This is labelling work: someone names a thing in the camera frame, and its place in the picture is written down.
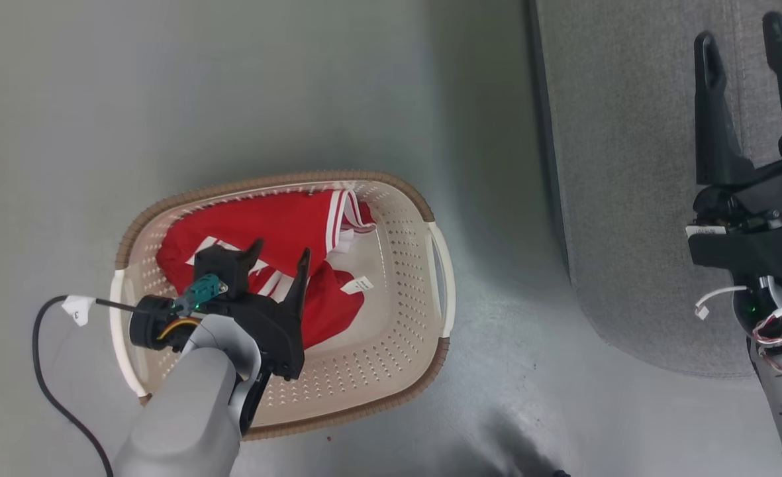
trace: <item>red garment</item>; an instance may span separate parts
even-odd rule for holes
[[[296,265],[311,248],[309,286],[303,312],[303,347],[309,348],[342,332],[354,320],[364,295],[348,295],[340,287],[352,275],[325,262],[342,241],[342,231],[375,229],[369,207],[352,191],[284,193],[219,203],[176,221],[156,254],[158,266],[176,290],[193,282],[197,251],[220,244],[246,250],[264,240],[260,259],[249,277],[249,291],[281,301],[293,283]]]

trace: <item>white sticker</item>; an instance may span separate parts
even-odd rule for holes
[[[367,280],[367,277],[358,277],[352,279],[348,284],[340,287],[340,291],[346,293],[346,295],[352,295],[360,291],[367,291],[372,289],[373,284]]]
[[[688,234],[688,238],[697,233],[702,233],[703,235],[726,235],[726,227],[720,225],[689,225],[685,227],[685,233]]]
[[[79,326],[87,324],[87,312],[91,310],[91,305],[96,301],[92,296],[70,295],[61,304],[61,308],[67,311],[73,321]]]

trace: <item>gray carpet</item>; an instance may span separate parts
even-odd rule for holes
[[[781,116],[761,17],[782,1],[539,0],[573,287],[609,344],[661,368],[752,374],[728,297],[693,315],[726,272],[691,263],[693,42],[711,30],[745,155],[778,159]]]

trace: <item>white plastic basket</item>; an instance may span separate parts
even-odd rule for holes
[[[364,294],[364,305],[349,329],[306,350],[299,380],[270,380],[249,439],[358,419],[409,401],[435,380],[449,347],[455,280],[446,242],[423,197],[381,172],[255,179],[162,200],[134,220],[119,247],[113,301],[136,304],[143,295],[175,296],[155,261],[175,221],[230,200],[344,188],[369,205],[376,231],[356,241],[332,265],[368,277],[375,287]],[[127,313],[111,309],[110,323],[125,380],[145,404],[179,355],[132,346]]]

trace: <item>black plastic bracket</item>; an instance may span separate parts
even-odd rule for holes
[[[269,368],[261,368],[258,377],[252,383],[249,394],[246,395],[246,401],[243,401],[243,407],[240,408],[240,435],[246,435],[249,432],[249,426],[255,419],[255,412],[258,410],[258,404],[261,404],[261,398],[264,396],[264,390],[267,389],[267,383],[270,381]]]
[[[694,40],[697,184],[744,185],[757,178],[753,163],[741,153],[726,104],[726,70],[717,40],[703,31]]]
[[[303,370],[303,306],[309,284],[311,250],[306,248],[297,264],[297,275],[284,301],[248,293],[246,276],[261,253],[259,240],[246,252],[218,245],[197,253],[194,275],[216,275],[229,291],[200,305],[203,313],[232,317],[258,344],[263,368],[285,380],[296,380]]]
[[[176,314],[169,313],[173,308],[173,299],[146,295],[137,302],[136,308],[141,311],[133,312],[128,320],[128,340],[131,344],[156,351],[164,350],[168,346],[173,351],[180,351],[185,347],[193,333],[193,329],[187,327],[179,327],[166,338],[158,339],[161,332],[179,318]]]
[[[694,265],[733,274],[782,277],[782,229],[762,233],[696,235],[688,238]]]

